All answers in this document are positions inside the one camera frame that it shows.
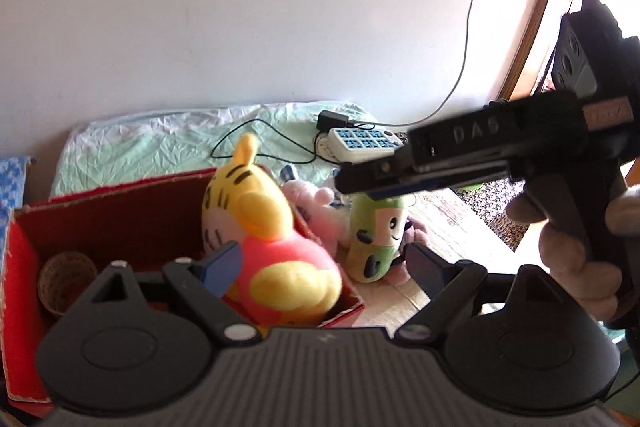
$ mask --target blue and white striped fabric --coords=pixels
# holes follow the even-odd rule
[[[4,256],[4,240],[12,208],[22,206],[27,166],[31,158],[0,159],[0,263]]]

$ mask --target green plush toy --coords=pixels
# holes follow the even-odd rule
[[[377,281],[398,253],[407,217],[406,198],[374,201],[366,194],[351,200],[351,248],[344,269],[358,282]]]

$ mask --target cardboard box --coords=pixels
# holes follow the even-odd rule
[[[8,395],[18,407],[22,402],[33,412],[29,403],[49,403],[35,364],[38,344],[56,320],[38,299],[44,263],[63,251],[86,254],[98,271],[114,259],[149,271],[177,257],[199,258],[202,197],[213,172],[99,188],[14,212],[2,266],[0,341]],[[312,237],[299,215],[296,227]],[[364,308],[343,279],[340,299],[320,327],[349,327]]]

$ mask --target finger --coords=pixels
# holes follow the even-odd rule
[[[507,204],[507,216],[518,223],[537,223],[546,219],[545,214],[529,199],[526,194],[516,196]]]
[[[603,261],[591,261],[579,272],[553,272],[558,281],[574,299],[605,299],[614,295],[622,282],[620,268]]]
[[[540,231],[538,248],[542,263],[556,273],[580,272],[587,262],[584,245],[550,223]]]
[[[606,299],[576,299],[578,304],[593,315],[597,321],[608,321],[616,313],[618,298],[615,295]]]
[[[611,201],[604,219],[615,235],[640,236],[640,185]]]

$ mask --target power adapter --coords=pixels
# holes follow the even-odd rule
[[[353,125],[349,123],[348,116],[333,111],[320,111],[316,129],[320,132],[329,132],[335,127],[344,128],[353,127]]]

